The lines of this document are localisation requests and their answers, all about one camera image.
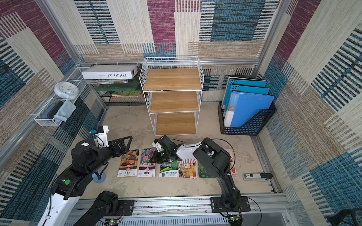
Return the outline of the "green seed bag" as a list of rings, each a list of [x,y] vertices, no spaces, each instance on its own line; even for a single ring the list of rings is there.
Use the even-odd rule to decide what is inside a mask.
[[[160,178],[178,178],[179,177],[179,162],[174,161],[171,163],[160,164],[159,177]]]
[[[215,179],[215,176],[211,175],[201,163],[198,166],[198,175],[201,179]]]

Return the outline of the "purple flower seed packet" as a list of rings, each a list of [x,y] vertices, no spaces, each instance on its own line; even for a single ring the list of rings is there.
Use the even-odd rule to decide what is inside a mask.
[[[156,159],[155,148],[143,149],[138,169],[139,178],[155,177]]]

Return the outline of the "orange flower seed packet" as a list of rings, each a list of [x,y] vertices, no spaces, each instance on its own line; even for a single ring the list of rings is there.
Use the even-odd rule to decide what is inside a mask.
[[[134,177],[137,176],[139,150],[130,150],[121,156],[121,162],[117,176]]]

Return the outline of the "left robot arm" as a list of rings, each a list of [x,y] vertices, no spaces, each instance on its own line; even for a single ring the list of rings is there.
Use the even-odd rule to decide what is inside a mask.
[[[92,139],[77,143],[71,151],[72,164],[55,179],[49,203],[38,224],[63,226],[93,175],[100,177],[99,169],[107,167],[110,159],[129,152],[132,140],[131,136],[112,140],[108,147],[98,147]],[[131,216],[133,208],[134,200],[121,201],[117,194],[103,191],[75,225],[95,226],[105,216]]]

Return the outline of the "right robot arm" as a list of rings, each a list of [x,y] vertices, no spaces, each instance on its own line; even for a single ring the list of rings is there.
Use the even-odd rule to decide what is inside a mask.
[[[222,194],[220,197],[214,196],[210,198],[212,212],[251,211],[248,198],[242,196],[234,184],[231,175],[230,154],[212,139],[205,138],[201,142],[192,145],[177,145],[168,136],[164,135],[155,139],[152,146],[157,150],[156,161],[158,163],[194,159],[216,178]]]

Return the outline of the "red green book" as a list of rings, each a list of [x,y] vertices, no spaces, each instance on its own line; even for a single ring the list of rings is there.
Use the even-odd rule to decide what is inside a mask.
[[[133,91],[112,91],[111,97],[114,98],[136,98],[141,97],[141,90],[133,90]]]

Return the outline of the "green book in tray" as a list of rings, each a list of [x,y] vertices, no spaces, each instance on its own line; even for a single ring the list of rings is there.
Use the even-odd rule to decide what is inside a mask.
[[[101,84],[96,87],[97,91],[133,91],[139,87],[138,83],[115,83]]]

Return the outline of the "white folio box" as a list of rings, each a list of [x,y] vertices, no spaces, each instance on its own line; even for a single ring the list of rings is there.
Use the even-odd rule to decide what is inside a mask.
[[[82,72],[85,80],[132,79],[139,71],[137,65],[94,65]]]

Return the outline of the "white round clock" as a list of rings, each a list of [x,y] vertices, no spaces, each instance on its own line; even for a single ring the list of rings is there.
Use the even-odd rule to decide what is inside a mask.
[[[57,96],[63,99],[74,100],[79,95],[79,88],[70,82],[59,82],[54,87]]]

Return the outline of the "dark blue case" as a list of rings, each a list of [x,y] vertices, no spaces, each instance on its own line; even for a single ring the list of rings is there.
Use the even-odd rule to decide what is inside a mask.
[[[63,101],[58,101],[56,103],[51,104],[40,116],[41,119],[53,119],[54,115],[58,112],[58,110],[63,105]]]

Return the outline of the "blue folder front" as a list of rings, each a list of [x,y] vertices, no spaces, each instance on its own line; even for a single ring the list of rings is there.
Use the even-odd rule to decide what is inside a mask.
[[[259,111],[270,108],[274,96],[233,91],[223,121],[225,127],[241,127]]]

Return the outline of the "black file holder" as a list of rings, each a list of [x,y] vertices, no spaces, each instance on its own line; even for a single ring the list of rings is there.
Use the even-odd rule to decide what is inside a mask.
[[[220,124],[220,132],[224,135],[243,135],[243,136],[257,136],[262,128],[267,124],[271,117],[276,112],[274,101],[269,109],[261,110],[255,114],[247,123],[241,127],[225,127],[223,125],[224,109],[222,109],[222,102],[218,103],[218,118]]]

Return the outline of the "teal folder middle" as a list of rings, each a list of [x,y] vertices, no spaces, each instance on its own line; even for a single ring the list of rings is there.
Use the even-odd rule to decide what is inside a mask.
[[[226,115],[226,109],[227,109],[227,106],[228,106],[230,98],[231,98],[231,93],[233,91],[244,92],[244,93],[252,93],[252,94],[268,95],[270,89],[269,88],[264,88],[264,87],[253,87],[253,86],[238,85],[238,84],[232,83],[231,85],[228,86],[228,88],[226,90],[226,93],[225,93],[224,100],[223,100],[223,109],[224,109],[223,116]]]

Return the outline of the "teal folder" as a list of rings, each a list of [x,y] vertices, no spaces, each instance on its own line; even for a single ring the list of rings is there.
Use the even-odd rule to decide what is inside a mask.
[[[231,92],[232,83],[237,84],[237,85],[246,85],[246,86],[265,88],[267,81],[253,79],[253,78],[239,78],[239,77],[230,76],[226,83],[226,90],[225,90],[225,94],[224,94],[224,97],[222,100],[222,108],[226,107],[226,101],[229,100],[229,98],[230,98],[229,94]]]
[[[231,85],[228,86],[228,88],[226,90],[226,93],[225,93],[224,100],[223,100],[223,109],[224,109],[223,116],[226,115],[226,109],[227,109],[227,106],[228,106],[230,98],[231,98],[231,93],[233,91],[244,92],[244,93],[252,93],[252,94],[268,95],[270,89],[269,88],[264,88],[264,87],[253,87],[253,86],[238,85],[238,84],[232,83]]]

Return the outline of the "teal folder back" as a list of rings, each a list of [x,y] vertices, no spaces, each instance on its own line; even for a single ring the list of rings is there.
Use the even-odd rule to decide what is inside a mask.
[[[222,100],[222,108],[226,107],[226,101],[229,100],[229,98],[230,98],[229,94],[231,92],[232,83],[237,84],[237,85],[246,85],[246,86],[265,88],[267,81],[253,79],[253,78],[239,78],[239,77],[230,76],[226,83],[226,90],[225,90],[225,94],[224,94],[224,97]]]

